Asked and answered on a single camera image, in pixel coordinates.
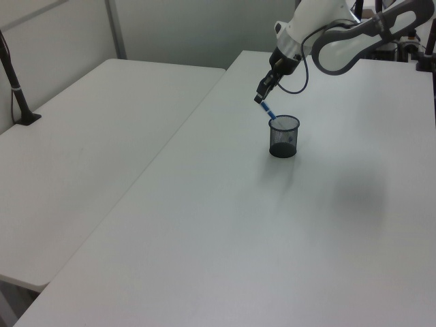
white wall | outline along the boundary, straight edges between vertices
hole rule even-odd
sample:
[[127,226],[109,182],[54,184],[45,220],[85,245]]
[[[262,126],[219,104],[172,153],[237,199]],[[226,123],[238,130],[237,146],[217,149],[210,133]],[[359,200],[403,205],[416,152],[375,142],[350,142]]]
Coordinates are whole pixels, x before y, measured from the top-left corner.
[[294,0],[114,0],[128,59],[227,69],[242,50],[273,51]]
[[[116,57],[104,0],[69,0],[3,34],[31,110]],[[0,65],[0,134],[10,126],[10,84]]]

black cable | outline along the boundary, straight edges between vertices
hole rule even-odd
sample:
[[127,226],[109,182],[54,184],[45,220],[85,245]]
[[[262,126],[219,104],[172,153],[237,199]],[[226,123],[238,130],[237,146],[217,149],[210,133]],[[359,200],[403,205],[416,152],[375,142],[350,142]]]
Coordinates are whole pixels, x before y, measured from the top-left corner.
[[[3,34],[1,34],[1,41],[3,42],[3,44],[6,47],[6,51],[7,51],[7,56],[9,57],[9,60],[11,60],[11,52],[9,51],[9,46],[7,46],[7,42],[5,40],[5,37],[3,36]],[[12,118],[12,122],[15,125],[15,118],[14,118],[14,91],[11,89],[11,118]]]
[[302,87],[301,90],[296,91],[296,92],[292,92],[292,91],[288,91],[287,89],[285,89],[283,86],[280,85],[280,83],[277,83],[277,85],[279,86],[279,88],[280,88],[282,91],[285,91],[285,92],[288,93],[288,94],[300,94],[300,93],[302,93],[302,92],[306,89],[306,87],[307,87],[307,85],[308,85],[308,83],[309,83],[309,67],[307,66],[307,61],[306,61],[306,56],[305,56],[304,45],[305,45],[305,42],[306,42],[306,41],[307,41],[311,36],[313,36],[313,35],[315,35],[316,33],[322,31],[322,30],[325,29],[326,27],[327,27],[327,25],[324,25],[323,27],[320,27],[320,28],[317,29],[316,31],[310,33],[310,34],[309,34],[309,35],[308,35],[308,36],[307,36],[307,37],[306,37],[306,38],[301,42],[300,51],[301,51],[302,59],[303,59],[303,62],[305,63],[305,68],[306,68],[306,82],[305,82],[305,85]]
[[14,92],[13,90],[11,90],[11,117],[12,117],[12,122],[15,123],[15,118],[14,118]]
[[9,51],[9,46],[7,46],[5,37],[3,36],[3,34],[1,34],[1,41],[3,41],[3,44],[6,47],[6,51],[7,51],[7,56],[9,57],[9,59],[11,59],[11,52]]
[[281,86],[280,83],[277,83],[277,85],[279,86],[279,88],[280,88],[282,91],[284,91],[284,92],[286,92],[286,93],[288,93],[288,94],[300,94],[300,93],[302,93],[302,92],[307,88],[307,85],[308,85],[308,83],[309,83],[309,66],[307,65],[307,61],[306,61],[304,45],[305,45],[305,42],[306,42],[310,37],[312,37],[313,35],[315,35],[316,33],[320,32],[320,31],[322,31],[323,29],[332,29],[332,28],[334,28],[334,27],[354,27],[354,26],[356,26],[356,25],[358,25],[358,24],[359,24],[359,23],[355,23],[355,24],[352,24],[352,25],[345,25],[345,26],[344,26],[343,23],[339,23],[339,24],[336,24],[336,25],[333,25],[333,26],[330,26],[330,27],[329,27],[329,25],[324,25],[323,27],[320,27],[320,28],[317,29],[316,31],[310,33],[310,34],[309,34],[309,35],[308,35],[308,36],[307,36],[307,37],[306,37],[306,38],[301,42],[301,47],[300,47],[302,60],[303,60],[303,62],[305,63],[305,69],[306,69],[306,82],[305,82],[305,85],[302,87],[301,90],[299,90],[299,91],[295,91],[295,92],[293,92],[293,91],[288,91],[288,90],[285,89],[283,86]]

mesh pen holder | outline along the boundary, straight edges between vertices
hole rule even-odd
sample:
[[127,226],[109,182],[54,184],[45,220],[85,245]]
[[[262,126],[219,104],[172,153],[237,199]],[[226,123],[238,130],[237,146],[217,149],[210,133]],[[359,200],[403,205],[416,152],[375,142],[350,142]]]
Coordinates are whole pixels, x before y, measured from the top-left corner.
[[290,158],[297,153],[300,121],[294,116],[281,115],[270,120],[270,154],[277,158]]

blue marker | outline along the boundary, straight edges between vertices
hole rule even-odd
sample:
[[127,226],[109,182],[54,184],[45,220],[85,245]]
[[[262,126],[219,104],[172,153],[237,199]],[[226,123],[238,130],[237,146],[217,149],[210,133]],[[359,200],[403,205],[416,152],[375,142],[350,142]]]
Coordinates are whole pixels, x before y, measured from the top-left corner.
[[262,101],[260,103],[260,105],[263,107],[263,109],[265,109],[266,113],[269,115],[269,117],[271,117],[272,120],[276,119],[277,117],[275,116],[275,114],[273,114],[273,112],[271,111],[270,107],[268,107],[268,104],[266,104],[265,101]]

black stand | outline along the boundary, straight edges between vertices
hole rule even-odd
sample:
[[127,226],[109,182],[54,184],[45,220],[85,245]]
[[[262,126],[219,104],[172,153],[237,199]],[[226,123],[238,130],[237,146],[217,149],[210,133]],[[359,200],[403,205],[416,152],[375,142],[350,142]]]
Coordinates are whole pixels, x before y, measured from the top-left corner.
[[30,111],[29,106],[27,105],[25,95],[22,92],[20,83],[16,77],[14,67],[12,66],[10,54],[7,50],[7,46],[4,42],[3,34],[0,31],[0,59],[3,67],[5,69],[7,79],[9,79],[9,83],[11,84],[12,91],[14,92],[16,101],[20,106],[21,110],[21,119],[16,122],[16,124],[29,126],[33,122],[37,121],[41,118],[40,114],[34,114]]
[[429,41],[427,42],[427,47],[424,53],[418,53],[418,63],[416,64],[416,70],[419,72],[432,72],[433,64],[436,57],[433,55],[436,42],[436,19],[433,19],[433,24],[431,25]]

